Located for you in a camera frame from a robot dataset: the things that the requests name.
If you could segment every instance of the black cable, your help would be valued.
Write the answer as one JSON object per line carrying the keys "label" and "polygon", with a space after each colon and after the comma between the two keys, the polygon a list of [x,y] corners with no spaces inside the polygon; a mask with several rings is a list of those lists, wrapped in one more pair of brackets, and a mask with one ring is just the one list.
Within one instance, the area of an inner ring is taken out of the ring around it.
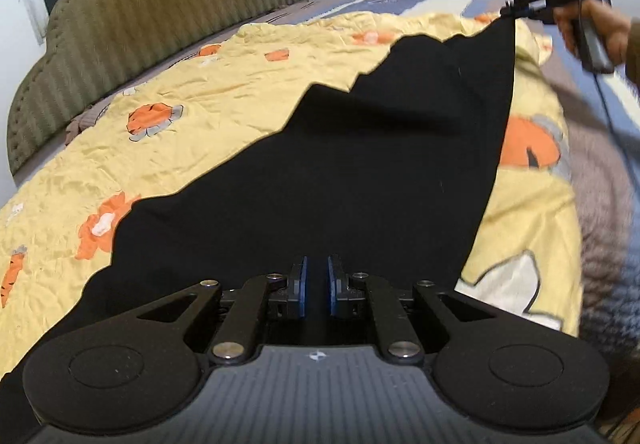
{"label": "black cable", "polygon": [[602,91],[602,87],[600,86],[600,80],[596,74],[593,74],[593,82],[596,84],[596,88],[598,89],[598,94],[600,96],[600,101],[602,103],[602,109],[604,110],[604,115],[607,119],[607,129],[609,130],[610,135],[613,137],[613,140],[618,145],[620,149],[620,153],[622,154],[622,160],[625,163],[626,172],[629,173],[629,180],[631,181],[631,185],[634,188],[637,197],[640,197],[640,183],[638,183],[638,179],[636,178],[636,172],[634,172],[634,167],[631,164],[631,159],[629,158],[628,153],[626,152],[625,147],[622,143],[622,138],[618,132],[613,128],[613,123],[611,121],[611,115],[609,113],[609,106],[607,106],[607,101],[604,98],[604,92]]}
{"label": "black cable", "polygon": [[[582,0],[578,0],[578,29],[580,33],[582,32]],[[578,50],[578,55],[580,53],[580,49],[578,48],[578,43],[576,38],[574,38],[575,47]],[[602,109],[604,110],[604,115],[607,119],[607,129],[609,130],[609,134],[613,137],[613,140],[618,145],[620,149],[620,153],[622,153],[622,159],[626,167],[626,172],[629,175],[629,180],[631,181],[632,186],[634,187],[634,191],[636,196],[640,197],[640,185],[638,183],[638,179],[636,178],[636,173],[634,172],[634,168],[631,164],[631,160],[629,159],[629,155],[627,154],[625,147],[623,146],[622,139],[618,135],[618,132],[613,128],[613,122],[611,120],[611,114],[609,113],[609,106],[607,106],[607,101],[604,98],[604,92],[602,91],[602,87],[600,86],[600,80],[597,74],[593,74],[593,82],[596,85],[598,90],[598,95],[600,96],[600,101],[602,103]],[[609,439],[615,430],[622,424],[625,419],[632,413],[633,410],[640,404],[640,395],[638,395],[626,408],[623,414],[616,420],[615,424],[609,428],[609,430],[604,434],[606,439]]]}
{"label": "black cable", "polygon": [[[582,32],[583,30],[582,0],[578,0],[578,29],[580,30],[580,32]],[[578,55],[579,55],[580,49],[578,48],[578,43],[576,41],[576,38],[574,38],[574,41],[575,41],[575,47],[578,49]],[[638,183],[638,179],[636,178],[636,172],[634,172],[633,166],[631,164],[631,160],[629,159],[629,155],[626,152],[625,147],[623,146],[622,139],[618,135],[618,132],[613,128],[613,122],[611,120],[611,115],[609,113],[609,106],[607,106],[607,101],[604,98],[604,92],[602,91],[602,87],[600,86],[600,80],[598,79],[597,74],[593,74],[593,82],[595,83],[596,88],[598,89],[598,94],[600,96],[602,108],[604,109],[604,114],[607,119],[607,129],[609,129],[610,135],[613,137],[613,140],[618,145],[618,148],[620,149],[620,153],[622,153],[622,159],[623,159],[623,162],[625,163],[626,172],[629,175],[629,180],[631,182],[631,185],[634,188],[634,191],[636,192],[636,196],[640,197],[640,183]]]}

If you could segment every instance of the blanket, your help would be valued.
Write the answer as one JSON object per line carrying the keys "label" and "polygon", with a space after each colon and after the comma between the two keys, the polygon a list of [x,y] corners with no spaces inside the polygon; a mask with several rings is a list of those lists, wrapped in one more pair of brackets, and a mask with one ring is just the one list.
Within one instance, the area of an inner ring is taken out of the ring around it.
{"label": "blanket", "polygon": [[[362,12],[308,25],[247,25],[205,55],[117,95],[95,127],[0,211],[7,265],[0,370],[11,370],[109,265],[114,230],[137,199],[174,193],[280,131],[311,83],[349,90],[401,37],[446,40],[486,24],[450,14]],[[500,167],[458,288],[576,334],[580,231],[562,109],[539,70],[549,49],[516,23]]]}

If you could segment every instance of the black fabric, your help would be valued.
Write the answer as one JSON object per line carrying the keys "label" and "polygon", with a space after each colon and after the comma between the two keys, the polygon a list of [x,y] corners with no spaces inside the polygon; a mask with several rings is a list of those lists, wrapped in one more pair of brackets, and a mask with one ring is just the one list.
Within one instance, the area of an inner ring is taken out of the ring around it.
{"label": "black fabric", "polygon": [[[111,266],[46,338],[202,279],[226,289],[287,273],[302,255],[340,254],[347,271],[396,287],[454,287],[494,185],[514,52],[513,20],[500,19],[446,43],[403,38],[349,93],[313,85],[282,132],[174,195],[135,203]],[[23,432],[34,424],[21,367],[0,385],[3,434],[11,420]]]}

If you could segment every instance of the orange floral print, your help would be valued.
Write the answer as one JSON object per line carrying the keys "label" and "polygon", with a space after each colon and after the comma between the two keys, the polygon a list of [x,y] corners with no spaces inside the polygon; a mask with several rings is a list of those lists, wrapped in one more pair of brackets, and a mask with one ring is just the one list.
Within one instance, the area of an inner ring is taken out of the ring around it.
{"label": "orange floral print", "polygon": [[560,159],[560,148],[542,126],[523,117],[509,117],[500,166],[548,168]]}
{"label": "orange floral print", "polygon": [[217,54],[222,45],[204,45],[198,52],[198,57],[211,56]]}
{"label": "orange floral print", "polygon": [[24,263],[24,257],[26,255],[27,248],[24,245],[21,245],[11,253],[9,268],[4,273],[2,286],[0,287],[0,302],[2,303],[2,308],[6,305],[6,300],[9,297],[11,289],[14,288],[15,280],[18,278],[18,273],[22,270],[22,264]]}
{"label": "orange floral print", "polygon": [[633,410],[625,419],[624,424],[637,424],[640,422],[640,408]]}
{"label": "orange floral print", "polygon": [[479,23],[484,23],[485,25],[488,25],[492,21],[496,20],[499,15],[500,14],[496,12],[487,12],[485,14],[478,14],[477,16],[474,17],[474,19]]}
{"label": "orange floral print", "polygon": [[97,215],[89,215],[78,229],[80,246],[76,259],[91,259],[98,249],[111,252],[116,225],[129,212],[133,202],[139,199],[140,195],[127,202],[121,191],[104,201],[98,208]]}
{"label": "orange floral print", "polygon": [[375,30],[352,34],[351,37],[356,45],[388,45],[396,39],[393,32],[376,32]]}
{"label": "orange floral print", "polygon": [[274,50],[273,52],[269,52],[264,55],[267,61],[286,61],[289,59],[289,49],[281,48],[279,50]]}
{"label": "orange floral print", "polygon": [[151,137],[159,131],[166,129],[174,120],[182,116],[183,106],[167,106],[162,102],[145,104],[129,113],[127,131],[130,139],[138,141],[143,137]]}

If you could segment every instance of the hand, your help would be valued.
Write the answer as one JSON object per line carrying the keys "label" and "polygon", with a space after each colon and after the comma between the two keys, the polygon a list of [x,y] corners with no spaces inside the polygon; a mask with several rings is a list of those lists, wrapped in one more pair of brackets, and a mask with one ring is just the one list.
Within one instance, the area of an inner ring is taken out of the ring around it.
{"label": "hand", "polygon": [[[567,50],[578,57],[574,28],[571,24],[571,20],[578,19],[578,3],[554,9],[554,18]],[[626,45],[631,30],[631,18],[600,0],[584,0],[582,18],[590,18],[593,21],[613,64],[626,62]]]}

